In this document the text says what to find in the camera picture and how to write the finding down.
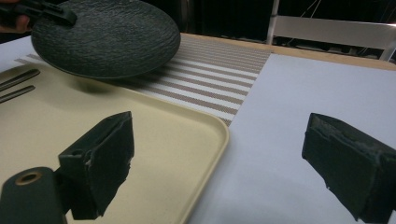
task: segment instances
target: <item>white table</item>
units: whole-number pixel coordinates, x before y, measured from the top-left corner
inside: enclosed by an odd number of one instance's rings
[[[0,71],[31,51],[28,38],[0,45]],[[341,119],[396,148],[395,96],[395,71],[271,55],[190,223],[356,223],[302,159],[309,114]]]

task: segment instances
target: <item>striped mat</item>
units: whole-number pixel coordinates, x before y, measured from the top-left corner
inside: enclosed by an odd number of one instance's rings
[[[230,125],[270,54],[270,50],[182,35],[170,62],[116,84],[204,111]],[[44,62],[32,53],[14,63]]]

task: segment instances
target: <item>black clamp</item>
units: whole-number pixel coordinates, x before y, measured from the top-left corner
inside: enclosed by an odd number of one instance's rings
[[[21,0],[18,3],[0,4],[0,24],[15,27],[15,20],[20,15],[28,16],[31,26],[40,18],[48,18],[67,26],[73,26],[77,21],[77,15],[72,10],[44,0]]]
[[[0,223],[66,224],[103,216],[134,156],[131,112],[103,119],[59,155],[60,167],[22,171],[3,185]]]

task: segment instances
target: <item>screw hole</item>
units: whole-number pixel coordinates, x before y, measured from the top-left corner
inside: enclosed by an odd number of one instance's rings
[[[37,181],[41,176],[42,176],[42,174],[40,174],[39,172],[28,173],[28,174],[20,176],[15,181],[15,183],[19,186],[28,185],[28,184],[31,184],[31,183]]]

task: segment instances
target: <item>beige tray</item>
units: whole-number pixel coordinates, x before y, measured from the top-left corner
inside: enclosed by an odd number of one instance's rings
[[[135,155],[127,180],[105,216],[69,223],[184,223],[229,139],[218,118],[147,95],[73,77],[42,64],[0,74],[0,82],[30,68],[34,91],[0,104],[0,183],[37,166],[59,167],[58,154],[101,119],[131,111]]]

